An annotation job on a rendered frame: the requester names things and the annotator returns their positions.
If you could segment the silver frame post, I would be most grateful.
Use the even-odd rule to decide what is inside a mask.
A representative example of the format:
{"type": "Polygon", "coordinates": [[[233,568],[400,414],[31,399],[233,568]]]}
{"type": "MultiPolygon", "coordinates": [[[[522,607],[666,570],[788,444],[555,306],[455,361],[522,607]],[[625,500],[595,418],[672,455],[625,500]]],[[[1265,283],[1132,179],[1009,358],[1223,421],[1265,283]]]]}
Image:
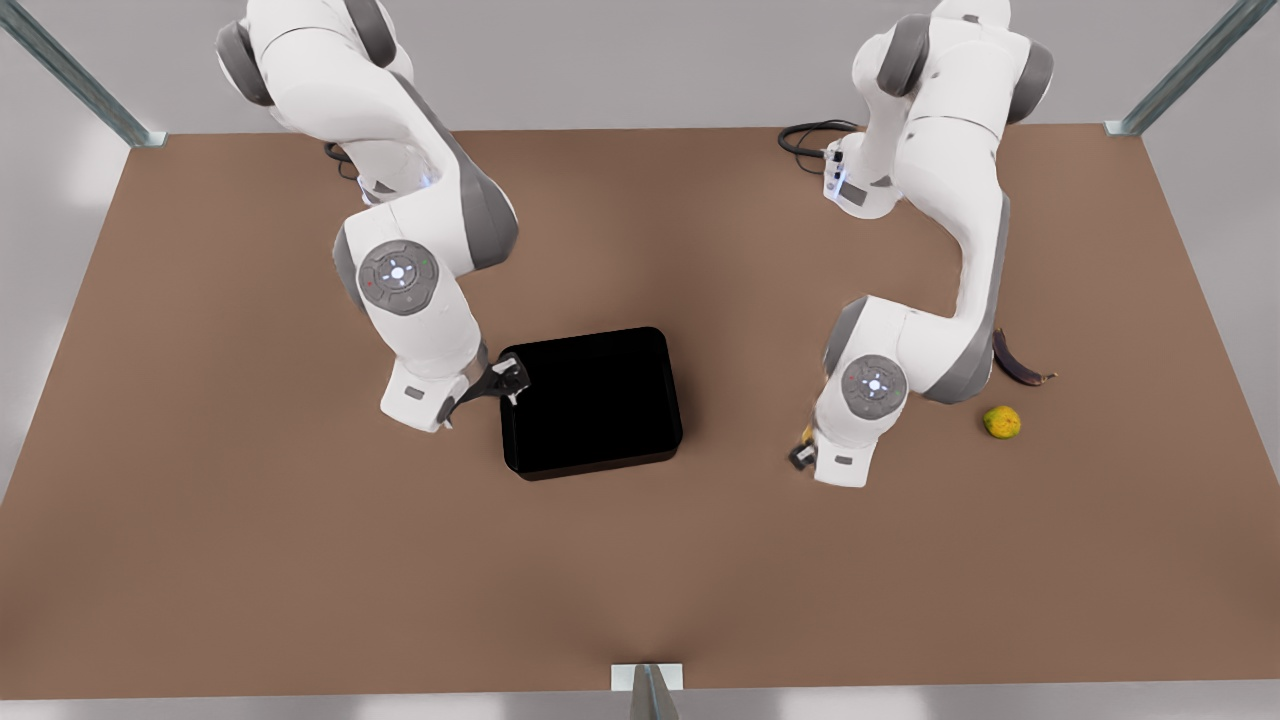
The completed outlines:
{"type": "Polygon", "coordinates": [[[129,147],[166,143],[166,133],[147,129],[17,0],[0,0],[0,28],[129,147]]]}
{"type": "Polygon", "coordinates": [[[684,665],[613,664],[611,689],[630,693],[628,720],[681,720],[672,691],[684,689],[684,665]]]}
{"type": "Polygon", "coordinates": [[[1165,77],[1123,118],[1106,120],[1111,137],[1140,137],[1280,0],[1235,0],[1165,77]]]}

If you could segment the dark brown banana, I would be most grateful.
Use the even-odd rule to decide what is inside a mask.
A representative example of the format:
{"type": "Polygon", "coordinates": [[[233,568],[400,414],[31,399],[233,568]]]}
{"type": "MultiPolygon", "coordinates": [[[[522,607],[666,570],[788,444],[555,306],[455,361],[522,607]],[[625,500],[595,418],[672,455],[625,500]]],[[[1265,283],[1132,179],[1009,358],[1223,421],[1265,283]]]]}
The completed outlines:
{"type": "Polygon", "coordinates": [[[995,361],[1002,368],[1002,370],[1018,383],[1024,386],[1039,387],[1047,380],[1056,378],[1059,374],[1050,373],[1043,374],[1028,368],[1025,364],[1019,361],[1011,352],[1007,342],[1007,337],[1002,328],[996,328],[993,332],[992,347],[995,354],[995,361]]]}

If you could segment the black rectangular tray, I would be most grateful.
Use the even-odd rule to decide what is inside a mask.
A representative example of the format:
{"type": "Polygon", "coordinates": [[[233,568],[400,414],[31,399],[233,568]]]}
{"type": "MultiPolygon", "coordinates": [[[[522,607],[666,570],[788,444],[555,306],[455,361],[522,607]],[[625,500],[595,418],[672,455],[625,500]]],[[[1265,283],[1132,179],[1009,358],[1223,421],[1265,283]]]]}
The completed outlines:
{"type": "Polygon", "coordinates": [[[500,401],[507,468],[525,480],[662,462],[684,439],[666,336],[637,327],[513,345],[531,377],[500,401]]]}

